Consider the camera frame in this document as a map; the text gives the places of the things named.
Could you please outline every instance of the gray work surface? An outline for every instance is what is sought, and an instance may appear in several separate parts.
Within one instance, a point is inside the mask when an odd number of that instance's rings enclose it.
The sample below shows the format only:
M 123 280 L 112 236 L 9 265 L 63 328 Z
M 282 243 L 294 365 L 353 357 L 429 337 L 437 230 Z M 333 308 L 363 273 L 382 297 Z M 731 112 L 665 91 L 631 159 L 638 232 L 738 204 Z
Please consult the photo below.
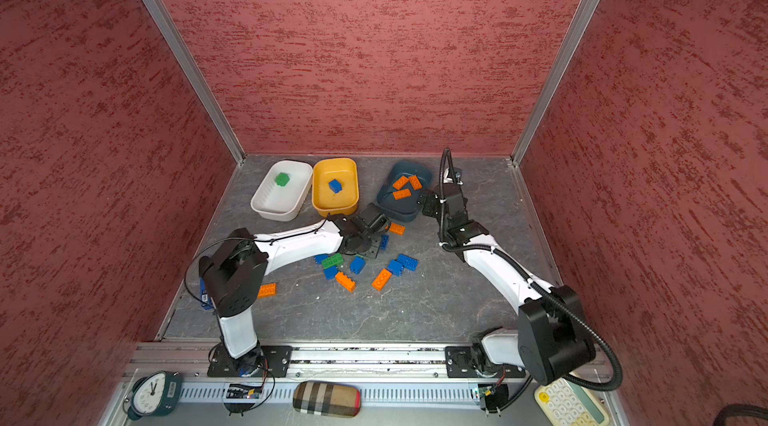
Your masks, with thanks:
M 289 404 L 264 404 L 254 411 L 232 414 L 222 404 L 179 404 L 168 416 L 147 416 L 141 419 L 143 426 L 210 426 L 212 424 L 269 424 L 270 426 L 331 426 L 348 424 L 349 426 L 402 426 L 419 424 L 420 426 L 552 426 L 544 412 L 533 399 L 532 384 L 512 406 L 502 412 L 485 416 L 480 409 L 446 408 L 366 408 L 363 404 L 354 418 L 330 418 L 296 412 Z
M 375 199 L 392 166 L 403 158 L 353 158 L 357 163 L 361 211 Z M 250 199 L 266 172 L 281 159 L 314 165 L 324 158 L 249 156 L 218 208 L 204 244 L 225 238 L 238 228 L 248 228 L 252 234 L 287 231 L 322 219 L 312 207 L 312 190 L 299 216 L 290 222 L 263 219 L 250 208 Z M 408 160 L 432 170 L 432 186 L 436 183 L 439 158 Z M 470 219 L 489 229 L 499 245 L 523 266 L 542 279 L 553 281 L 552 271 L 534 246 L 523 203 L 512 183 L 509 161 L 456 158 L 454 165 L 463 171 L 462 188 L 469 200 Z M 357 289 L 352 294 L 335 280 L 326 281 L 322 267 L 312 258 L 265 276 L 265 284 L 277 283 L 277 296 L 256 302 L 254 324 L 260 339 L 467 342 L 472 335 L 488 328 L 515 327 L 512 306 L 496 288 L 456 255 L 438 247 L 435 219 L 419 214 L 403 225 L 404 236 L 390 234 L 389 248 L 380 251 L 376 259 L 366 259 L 361 274 L 350 272 L 352 257 L 345 256 L 340 271 L 356 281 Z M 418 269 L 393 276 L 383 290 L 377 291 L 371 286 L 373 279 L 400 253 L 418 259 Z M 193 291 L 199 291 L 197 265 L 188 271 L 187 281 Z M 211 313 L 184 295 L 164 337 L 218 338 L 219 330 Z

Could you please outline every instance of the green lego brick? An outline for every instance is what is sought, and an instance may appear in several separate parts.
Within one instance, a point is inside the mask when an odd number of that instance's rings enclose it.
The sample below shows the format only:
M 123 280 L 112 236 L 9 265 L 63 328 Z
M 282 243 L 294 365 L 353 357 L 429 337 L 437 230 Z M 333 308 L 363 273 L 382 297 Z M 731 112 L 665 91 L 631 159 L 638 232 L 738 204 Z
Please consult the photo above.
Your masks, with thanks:
M 322 261 L 322 268 L 327 269 L 328 267 L 338 266 L 344 262 L 344 258 L 342 258 L 341 254 L 338 252 L 331 256 L 330 258 L 323 259 Z
M 284 186 L 288 184 L 288 181 L 290 181 L 290 176 L 286 174 L 285 172 L 280 172 L 277 177 L 275 178 L 275 182 L 279 186 Z

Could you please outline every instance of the blue lego brick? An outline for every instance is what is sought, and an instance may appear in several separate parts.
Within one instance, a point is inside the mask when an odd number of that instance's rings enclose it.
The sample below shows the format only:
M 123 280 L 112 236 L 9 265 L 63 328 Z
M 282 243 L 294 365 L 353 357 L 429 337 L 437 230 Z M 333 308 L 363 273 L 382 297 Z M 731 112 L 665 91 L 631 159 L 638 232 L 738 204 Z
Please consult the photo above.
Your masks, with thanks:
M 326 275 L 326 281 L 330 281 L 334 277 L 336 277 L 337 274 L 339 274 L 339 269 L 337 269 L 335 266 L 326 267 L 322 270 L 322 272 Z
M 328 187 L 331 188 L 333 194 L 339 194 L 341 192 L 341 182 L 336 181 L 335 179 L 328 183 Z
M 406 269 L 409 271 L 415 271 L 416 267 L 418 266 L 418 260 L 414 258 L 409 258 L 408 256 L 401 254 L 397 257 L 397 261 L 403 265 Z
M 359 275 L 364 267 L 366 267 L 366 260 L 360 256 L 355 256 L 355 258 L 352 259 L 352 264 L 350 264 L 350 271 Z
M 203 282 L 203 278 L 200 278 L 200 300 L 204 302 L 203 309 L 206 311 L 210 311 L 214 308 L 214 301 L 208 296 L 208 292 L 205 290 L 205 282 Z
M 386 268 L 387 268 L 387 269 L 389 270 L 389 272 L 391 272 L 393 275 L 395 275 L 395 276 L 400 276 L 400 275 L 402 275 L 402 269 L 403 269 L 404 267 L 405 267 L 405 266 L 403 266 L 401 263 L 399 263 L 398 261 L 395 261 L 394 259 L 392 259 L 392 260 L 389 262 L 389 265 L 388 265 Z

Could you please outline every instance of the cable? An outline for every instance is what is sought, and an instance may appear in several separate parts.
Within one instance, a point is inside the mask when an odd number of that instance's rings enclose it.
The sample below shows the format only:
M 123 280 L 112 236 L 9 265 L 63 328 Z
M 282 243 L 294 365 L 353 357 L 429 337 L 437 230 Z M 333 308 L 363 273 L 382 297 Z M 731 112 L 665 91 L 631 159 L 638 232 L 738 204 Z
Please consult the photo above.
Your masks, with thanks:
M 576 316 L 566 305 L 564 305 L 558 297 L 555 297 L 552 295 L 549 291 L 544 289 L 542 286 L 540 286 L 536 281 L 533 280 L 533 278 L 523 269 L 523 267 L 514 260 L 510 255 L 505 253 L 499 248 L 492 248 L 489 245 L 467 245 L 467 246 L 456 246 L 452 247 L 447 244 L 446 242 L 446 194 L 443 190 L 442 185 L 442 177 L 445 174 L 446 170 L 446 160 L 448 160 L 449 167 L 453 167 L 452 159 L 451 159 L 451 149 L 446 148 L 442 152 L 442 157 L 440 158 L 440 180 L 438 182 L 438 199 L 440 199 L 440 215 L 438 218 L 438 224 L 439 224 L 439 231 L 438 231 L 438 237 L 440 238 L 440 243 L 443 251 L 446 252 L 462 252 L 462 251 L 472 251 L 472 250 L 482 250 L 482 251 L 489 251 L 492 254 L 495 254 L 502 259 L 504 259 L 512 268 L 525 280 L 528 282 L 529 286 L 536 291 L 539 295 L 543 297 L 543 299 L 548 302 L 552 307 L 563 313 L 564 315 L 571 318 L 572 321 L 577 322 L 579 325 L 581 325 L 582 328 L 584 328 L 587 333 L 594 339 L 596 343 L 600 346 L 600 348 L 603 350 L 605 355 L 608 357 L 608 361 L 610 363 L 610 366 L 613 368 L 614 373 L 613 377 L 610 379 L 609 382 L 606 383 L 596 383 L 591 381 L 586 381 L 581 378 L 575 377 L 573 374 L 565 374 L 564 378 L 567 381 L 570 381 L 573 384 L 577 384 L 581 386 L 582 388 L 591 389 L 593 391 L 600 391 L 600 392 L 609 392 L 613 391 L 616 388 L 618 388 L 621 385 L 621 382 L 624 379 L 624 373 L 621 369 L 621 363 L 619 362 L 619 358 L 616 356 L 616 353 L 614 353 L 614 350 L 611 349 L 610 345 L 594 330 L 592 329 L 583 319 L 581 319 L 579 316 Z
M 222 243 L 222 242 L 224 242 L 224 241 L 229 241 L 230 239 L 238 239 L 238 240 L 240 240 L 240 241 L 269 242 L 270 244 L 272 244 L 272 243 L 274 243 L 275 241 L 280 241 L 280 240 L 282 240 L 282 239 L 288 239 L 288 238 L 296 238 L 297 236 L 302 236 L 302 235 L 304 235 L 304 234 L 314 234 L 314 233 L 317 233 L 317 232 L 318 232 L 318 231 L 319 231 L 319 230 L 320 230 L 320 229 L 321 229 L 321 228 L 322 228 L 322 227 L 325 225 L 326 221 L 328 221 L 328 216 L 326 216 L 326 217 L 325 217 L 325 218 L 322 220 L 322 222 L 320 223 L 320 225 L 319 225 L 319 226 L 317 226 L 316 228 L 312 229 L 312 231 L 304 231 L 304 232 L 298 232 L 298 233 L 296 233 L 296 234 L 292 234 L 292 235 L 290 235 L 290 236 L 285 236 L 285 237 L 283 237 L 283 238 L 274 238 L 274 239 L 269 239 L 269 240 L 266 240 L 266 239 L 255 239 L 255 238 L 224 238 L 224 239 L 219 239 L 218 241 L 214 241 L 214 242 L 210 243 L 209 245 L 207 245 L 206 247 L 204 247 L 204 248 L 200 249 L 200 252 L 198 252 L 198 253 L 195 255 L 195 257 L 194 257 L 194 258 L 192 258 L 192 264 L 190 264 L 190 265 L 189 265 L 189 267 L 187 267 L 187 271 L 184 273 L 184 288 L 187 290 L 187 292 L 189 293 L 189 295 L 190 295 L 190 296 L 191 296 L 191 297 L 192 297 L 192 298 L 193 298 L 195 301 L 199 302 L 201 305 L 210 306 L 208 303 L 206 303 L 205 301 L 203 301 L 202 299 L 200 299 L 199 297 L 197 297 L 197 295 L 196 295 L 196 294 L 194 294 L 194 293 L 192 292 L 192 290 L 190 289 L 190 287 L 189 287 L 189 284 L 187 284 L 187 274 L 189 273 L 189 270 L 192 268 L 192 266 L 194 266 L 194 263 L 195 263 L 195 261 L 197 260 L 197 258 L 199 258 L 199 257 L 200 257 L 200 256 L 201 256 L 201 255 L 202 255 L 204 252 L 206 252 L 206 250 L 207 250 L 207 249 L 210 249 L 210 248 L 212 248 L 212 247 L 216 246 L 217 244 L 221 244 L 221 243 Z M 238 251 L 237 251 L 235 254 L 231 255 L 231 256 L 230 256 L 230 258 L 233 258 L 233 257 L 235 257 L 237 254 L 240 254 L 241 252 L 245 251 L 246 249 L 247 249 L 247 248 L 241 248 L 241 249 L 240 249 L 240 250 L 238 250 Z
M 525 392 L 525 390 L 528 388 L 528 386 L 531 384 L 532 381 L 533 381 L 533 376 L 529 374 L 528 377 L 525 378 L 525 381 L 523 382 L 523 384 L 520 384 L 520 388 L 518 388 L 518 390 L 514 392 L 512 396 L 509 397 L 509 399 L 507 400 L 507 402 L 504 403 L 504 405 L 499 406 L 496 409 L 496 411 L 489 411 L 489 413 L 491 414 L 500 413 L 504 411 L 506 408 L 509 408 L 513 402 L 516 402 L 523 395 L 523 393 Z
M 506 370 L 506 369 L 504 369 L 504 367 L 502 367 L 502 376 L 501 376 L 501 377 L 498 379 L 498 381 L 497 381 L 497 382 L 496 382 L 496 384 L 493 386 L 493 388 L 491 388 L 491 391 L 492 391 L 492 392 L 493 392 L 493 391 L 496 391 L 496 388 L 498 388 L 499 384 L 501 384 L 501 383 L 503 383 L 503 382 L 504 382 L 504 378 L 506 378 L 506 377 L 507 377 L 507 370 Z
M 275 241 L 282 241 L 283 239 L 290 239 L 290 238 L 296 238 L 298 236 L 303 236 L 304 234 L 316 234 L 322 227 L 325 225 L 326 221 L 328 221 L 328 216 L 322 219 L 322 222 L 319 226 L 312 229 L 312 231 L 304 231 L 304 232 L 297 232 L 295 234 L 292 234 L 290 236 L 283 236 L 282 238 L 274 238 L 274 239 L 253 239 L 251 238 L 251 241 L 253 242 L 269 242 L 270 244 L 274 243 Z
M 263 356 L 264 358 L 264 374 L 261 375 L 261 387 L 264 387 L 264 383 L 266 383 L 266 372 L 270 370 L 270 363 L 266 360 L 266 356 Z
M 768 409 L 753 406 L 752 404 L 728 404 L 717 414 L 712 426 L 725 426 L 725 420 L 737 416 L 749 416 L 768 421 Z
M 208 364 L 210 364 L 210 362 L 211 362 L 211 361 L 213 361 L 213 359 L 214 359 L 214 358 L 211 356 L 211 354 L 213 354 L 213 353 L 214 353 L 214 350 L 215 350 L 216 348 L 218 348 L 218 347 L 219 347 L 221 344 L 223 344 L 223 343 L 222 343 L 221 341 L 219 341 L 219 342 L 217 342 L 217 343 L 216 343 L 216 344 L 215 344 L 215 345 L 214 345 L 214 346 L 213 346 L 211 349 L 209 349 L 209 350 L 208 350 Z
M 277 381 L 275 381 L 274 374 L 272 374 L 268 369 L 265 369 L 264 371 L 272 377 L 272 389 L 270 389 L 270 393 L 267 394 L 264 397 L 264 399 L 261 400 L 260 403 L 258 403 L 258 404 L 254 403 L 249 408 L 240 409 L 237 406 L 235 406 L 234 404 L 228 405 L 228 403 L 224 403 L 224 407 L 226 408 L 226 410 L 228 412 L 230 412 L 230 414 L 232 414 L 232 413 L 240 413 L 240 415 L 243 415 L 243 413 L 245 413 L 245 412 L 253 411 L 256 408 L 258 408 L 259 406 L 261 406 L 262 404 L 264 404 L 267 399 L 272 397 L 272 393 L 274 393 L 274 391 L 275 391 L 275 386 L 276 386 Z M 264 383 L 261 384 L 261 391 L 264 392 Z
M 187 284 L 187 275 L 189 274 L 189 271 L 190 271 L 190 269 L 192 268 L 192 266 L 194 266 L 194 263 L 195 263 L 195 261 L 197 260 L 197 258 L 199 258 L 199 257 L 200 257 L 200 256 L 201 256 L 201 255 L 202 255 L 204 252 L 206 252 L 206 251 L 207 251 L 208 249 L 210 249 L 210 248 L 213 248 L 213 247 L 214 247 L 214 246 L 216 246 L 217 244 L 221 244 L 221 243 L 222 243 L 222 242 L 224 242 L 224 241 L 229 241 L 230 239 L 238 239 L 238 240 L 240 240 L 240 241 L 253 241 L 253 239 L 254 239 L 254 238 L 224 238 L 224 239 L 219 239 L 218 241 L 214 241 L 214 242 L 211 242 L 211 243 L 210 243 L 209 245 L 207 245 L 206 247 L 204 247 L 204 248 L 200 249 L 200 252 L 198 252 L 198 253 L 197 253 L 197 254 L 194 256 L 194 258 L 192 258 L 192 262 L 191 262 L 191 264 L 190 264 L 190 265 L 187 267 L 187 271 L 185 271 L 185 272 L 184 272 L 184 289 L 186 289 L 186 290 L 187 290 L 187 292 L 189 293 L 189 295 L 190 295 L 190 296 L 191 296 L 191 297 L 192 297 L 192 298 L 193 298 L 195 301 L 199 302 L 201 305 L 204 305 L 204 306 L 210 306 L 208 303 L 206 303 L 205 301 L 203 301 L 202 299 L 200 299 L 199 297 L 197 297 L 197 295 L 196 295 L 196 294 L 194 294 L 194 293 L 192 292 L 192 290 L 190 289 L 190 286 L 189 286 L 189 284 Z

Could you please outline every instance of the orange lego brick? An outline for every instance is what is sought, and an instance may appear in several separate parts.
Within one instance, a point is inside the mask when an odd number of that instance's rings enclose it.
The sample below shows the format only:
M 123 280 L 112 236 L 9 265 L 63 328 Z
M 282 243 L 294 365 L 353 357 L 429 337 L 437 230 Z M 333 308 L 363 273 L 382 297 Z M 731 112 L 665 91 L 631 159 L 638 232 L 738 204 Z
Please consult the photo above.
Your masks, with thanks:
M 346 287 L 347 291 L 349 292 L 355 292 L 356 284 L 352 279 L 349 279 L 346 277 L 346 274 L 343 272 L 340 272 L 336 275 L 336 281 L 338 281 L 339 284 Z
M 389 225 L 389 232 L 393 232 L 395 234 L 399 234 L 400 236 L 402 236 L 402 233 L 405 231 L 406 231 L 405 226 L 400 226 L 399 224 L 394 222 Z
M 422 188 L 422 183 L 418 181 L 418 178 L 415 175 L 412 175 L 408 181 L 411 181 L 411 186 L 413 186 L 414 191 Z
M 264 297 L 277 296 L 277 283 L 271 282 L 268 285 L 261 285 L 259 287 L 259 295 L 256 299 L 263 299 Z
M 406 184 L 408 184 L 408 178 L 406 176 L 400 176 L 400 179 L 395 181 L 395 184 L 393 184 L 392 187 L 399 191 Z
M 376 277 L 376 279 L 373 280 L 373 284 L 371 286 L 381 291 L 382 287 L 386 285 L 386 282 L 389 281 L 390 277 L 392 277 L 392 273 L 389 272 L 386 267 L 384 267 L 382 271 L 379 272 L 379 275 Z
M 410 189 L 402 189 L 400 191 L 394 191 L 392 193 L 392 195 L 395 196 L 395 200 L 409 198 L 409 197 L 411 197 L 411 190 Z

